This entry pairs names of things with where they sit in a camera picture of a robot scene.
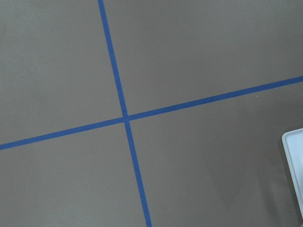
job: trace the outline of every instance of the white plastic container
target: white plastic container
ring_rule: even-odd
[[[303,129],[284,133],[282,141],[303,217]]]

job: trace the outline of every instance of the gray floor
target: gray floor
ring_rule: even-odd
[[[303,75],[301,1],[105,0],[129,114]],[[303,83],[131,121],[154,227],[297,227]],[[0,144],[122,116],[97,0],[0,0]],[[0,151],[0,226],[146,226],[123,124]]]

